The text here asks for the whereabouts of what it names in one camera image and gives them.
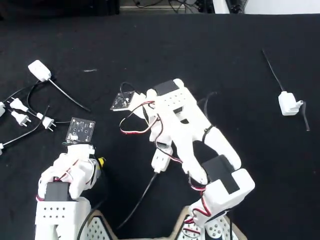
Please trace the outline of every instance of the wire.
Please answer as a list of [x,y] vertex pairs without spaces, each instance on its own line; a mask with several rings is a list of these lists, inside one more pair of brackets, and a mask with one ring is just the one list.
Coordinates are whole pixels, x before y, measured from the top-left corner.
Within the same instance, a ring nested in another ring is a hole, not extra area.
[[157,141],[157,140],[158,140],[158,138],[160,137],[160,135],[161,135],[161,134],[163,133],[163,131],[164,131],[164,124],[163,124],[163,122],[162,122],[159,114],[157,114],[157,116],[158,116],[158,119],[160,120],[161,130],[160,130],[158,136],[156,136],[156,138],[154,139],[154,145],[155,145],[156,149],[158,149],[158,150],[159,150],[160,152],[162,152],[163,154],[167,155],[171,160],[182,164],[183,162],[182,162],[181,159],[170,155],[169,153],[163,151],[163,150],[158,146],[158,141]]
[[262,49],[262,53],[263,53],[263,56],[264,56],[265,60],[267,61],[268,65],[269,65],[269,68],[270,68],[270,70],[271,70],[271,72],[272,72],[275,80],[278,82],[278,84],[279,84],[279,86],[280,86],[280,88],[281,88],[281,91],[283,92],[285,89],[284,89],[284,87],[282,86],[282,84],[281,84],[280,80],[278,79],[277,75],[275,74],[275,71],[274,71],[274,69],[272,68],[271,63],[270,63],[270,61],[269,61],[269,59],[268,59],[268,57],[267,57],[267,54],[265,53],[265,50],[264,50],[264,49]]
[[131,213],[128,215],[128,217],[116,228],[117,230],[119,230],[120,228],[122,228],[127,221],[132,217],[132,215],[135,213],[135,211],[137,210],[137,208],[139,207],[139,205],[141,204],[141,202],[143,201],[146,193],[148,192],[150,186],[152,185],[152,183],[154,182],[154,180],[156,179],[156,176],[158,175],[157,172],[154,173],[153,177],[151,178],[148,186],[146,186],[146,189],[144,190],[141,198],[139,199],[139,201],[137,202],[137,204],[135,205],[135,207],[133,208],[133,210],[131,211]]
[[132,88],[132,90],[133,91],[135,91],[136,92],[136,89],[135,89],[135,87],[130,83],[130,82],[127,82],[127,81],[124,81],[124,82],[122,82],[121,84],[120,84],[120,95],[121,95],[121,97],[125,100],[125,102],[127,103],[127,104],[129,104],[129,102],[128,102],[128,100],[125,98],[125,96],[124,96],[124,92],[123,92],[123,87],[124,87],[124,85],[128,85],[128,86],[130,86],[131,88]]
[[56,121],[56,124],[69,124],[71,121]]
[[76,100],[74,100],[71,96],[69,96],[65,91],[63,91],[57,84],[55,84],[50,78],[48,79],[48,81],[56,87],[56,89],[58,89],[62,94],[64,94],[68,99],[70,99],[72,102],[74,102],[75,104],[77,104],[79,107],[83,108],[84,110],[86,110],[87,112],[91,112],[91,110],[89,108],[87,108],[86,106],[82,105],[81,103],[77,102]]
[[151,7],[151,6],[155,6],[155,5],[158,5],[159,3],[161,3],[163,0],[159,0],[159,1],[156,1],[150,5],[144,5],[144,6],[140,6],[140,2],[137,2],[135,0],[132,0],[135,4],[135,6],[139,9],[144,9],[144,8],[147,8],[147,7]]
[[36,126],[34,129],[32,129],[32,130],[30,130],[30,131],[22,134],[21,136],[16,137],[15,139],[12,139],[12,140],[10,140],[10,141],[7,141],[6,143],[3,144],[3,146],[6,146],[6,145],[8,145],[8,144],[12,144],[13,142],[15,142],[15,141],[17,141],[17,140],[19,140],[19,139],[22,139],[23,137],[25,137],[25,136],[33,133],[35,130],[37,130],[37,129],[39,128],[39,126],[41,125],[42,121],[45,119],[49,107],[50,107],[49,105],[46,107],[46,110],[45,110],[45,112],[44,112],[41,120],[39,121],[39,123],[37,124],[37,126]]
[[123,130],[123,129],[121,128],[121,125],[122,125],[122,123],[123,123],[125,120],[127,120],[128,118],[130,118],[130,117],[134,114],[134,112],[135,112],[136,109],[138,109],[138,108],[140,108],[140,107],[143,107],[143,105],[151,104],[151,103],[154,103],[154,102],[155,102],[155,101],[145,101],[145,102],[141,103],[140,105],[138,105],[137,107],[135,107],[128,116],[126,116],[125,118],[123,118],[123,119],[120,121],[120,123],[119,123],[120,131],[121,131],[122,133],[124,133],[124,134],[144,134],[144,133],[146,133],[147,131],[149,131],[149,130],[152,128],[152,126],[155,125],[155,123],[157,122],[157,120],[158,120],[157,118],[156,118],[151,124],[149,124],[148,127],[147,127],[145,130],[142,130],[142,131],[126,131],[126,130]]
[[89,214],[85,217],[80,229],[79,229],[79,232],[78,232],[78,235],[76,237],[76,240],[80,240],[80,237],[81,237],[81,233],[82,231],[84,230],[89,218],[91,217],[91,215],[105,202],[105,200],[107,200],[107,198],[104,198],[103,200],[101,200],[97,205],[95,205],[95,207],[93,207],[91,209],[91,211],[89,212]]
[[309,127],[308,119],[307,119],[307,116],[306,116],[306,107],[307,107],[307,102],[303,101],[301,114],[302,114],[303,119],[304,119],[305,129],[306,129],[307,132],[309,132],[310,131],[310,127]]
[[16,94],[22,92],[23,90],[26,90],[26,89],[28,89],[28,88],[34,87],[34,86],[39,85],[39,84],[42,84],[42,83],[44,83],[44,82],[40,81],[40,82],[37,82],[37,83],[35,83],[35,84],[32,84],[32,85],[29,85],[29,86],[25,86],[25,87],[23,87],[23,88],[20,88],[19,90],[15,91],[15,92],[12,93],[10,96],[8,96],[3,102],[8,101],[10,98],[12,98],[12,97],[15,96]]

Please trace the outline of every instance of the black fabric surface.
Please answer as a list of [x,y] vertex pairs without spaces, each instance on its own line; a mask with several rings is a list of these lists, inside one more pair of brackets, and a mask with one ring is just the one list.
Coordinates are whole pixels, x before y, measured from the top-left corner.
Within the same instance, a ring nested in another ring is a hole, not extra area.
[[[255,189],[234,210],[234,222],[248,239],[317,239],[319,197],[320,15],[159,15],[71,18],[0,24],[0,95],[6,98],[36,79],[36,59],[56,83],[89,106],[87,113],[53,86],[31,103],[50,117],[96,121],[92,142],[107,159],[108,185],[98,182],[86,196],[115,229],[134,207],[153,175],[155,148],[149,135],[123,135],[126,114],[109,110],[119,85],[145,92],[181,78],[196,99],[214,91],[210,121],[238,152]],[[264,47],[283,86],[307,102],[311,131],[300,114],[284,117],[280,88],[261,54]],[[93,72],[84,70],[97,69]],[[31,125],[37,124],[32,118]],[[127,127],[144,126],[134,117]],[[0,118],[1,142],[27,131],[9,116]],[[32,239],[38,179],[65,148],[68,125],[38,131],[4,149],[0,156],[1,239]],[[155,180],[120,238],[168,236],[185,205],[199,199],[174,162]]]

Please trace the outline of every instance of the white power adapter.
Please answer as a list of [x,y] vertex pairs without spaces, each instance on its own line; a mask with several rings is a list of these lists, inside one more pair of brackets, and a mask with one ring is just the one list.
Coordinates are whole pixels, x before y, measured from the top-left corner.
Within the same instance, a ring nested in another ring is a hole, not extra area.
[[[161,150],[169,155],[172,155],[173,153],[173,149],[171,146],[167,148],[162,148]],[[170,163],[170,157],[164,154],[162,151],[156,149],[151,162],[151,166],[154,169],[154,172],[158,174],[160,172],[166,171]]]
[[30,72],[41,82],[48,81],[51,78],[50,70],[39,60],[35,60],[28,66]]
[[296,101],[295,96],[291,92],[282,91],[278,97],[279,105],[283,116],[293,116],[299,112],[304,101]]
[[2,101],[0,101],[0,117],[5,113],[5,107],[5,104]]

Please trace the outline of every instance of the power plug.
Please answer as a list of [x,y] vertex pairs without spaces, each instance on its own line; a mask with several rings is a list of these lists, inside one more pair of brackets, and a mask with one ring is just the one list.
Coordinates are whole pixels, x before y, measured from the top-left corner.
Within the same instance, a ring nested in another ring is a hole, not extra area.
[[0,117],[5,113],[6,111],[5,108],[6,108],[5,104],[2,101],[0,101]]
[[[43,116],[44,116],[44,115],[41,114],[40,112],[38,112],[38,113],[36,114],[36,117],[37,117],[38,119],[40,119],[40,120],[43,118]],[[51,127],[51,126],[55,126],[55,127],[56,127],[56,125],[54,124],[54,122],[55,122],[54,119],[45,116],[44,119],[43,119],[43,121],[42,121],[42,125],[44,126],[45,129],[49,129],[51,132],[53,132],[53,130],[52,130],[50,127]]]
[[30,72],[41,82],[48,81],[51,78],[50,70],[39,60],[35,60],[28,66]]
[[11,115],[15,118],[15,120],[20,126],[26,127],[27,126],[26,122],[31,123],[31,120],[29,119],[28,115],[20,114],[20,113],[17,113],[16,111],[12,111]]
[[[172,153],[174,152],[171,146],[162,148],[161,150],[169,155],[172,155]],[[170,163],[170,157],[164,154],[162,151],[156,149],[151,162],[151,166],[153,167],[154,172],[158,174],[160,172],[166,171]]]
[[279,105],[283,116],[293,116],[299,112],[304,101],[296,101],[291,92],[282,91],[278,97]]
[[21,110],[24,112],[28,111],[28,108],[22,103],[22,101],[19,98],[13,98],[13,101],[10,102],[10,108],[12,109],[17,109],[17,110]]

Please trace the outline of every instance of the perforated plate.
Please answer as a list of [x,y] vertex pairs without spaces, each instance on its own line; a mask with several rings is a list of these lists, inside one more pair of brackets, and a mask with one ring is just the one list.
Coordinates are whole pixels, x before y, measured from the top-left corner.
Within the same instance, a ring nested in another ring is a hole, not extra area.
[[[205,224],[205,230],[208,236],[212,239],[229,240],[230,239],[230,225],[224,216],[220,216]],[[232,240],[238,240],[235,232],[232,231]]]
[[87,228],[87,240],[111,240],[107,228],[99,216],[92,218]]

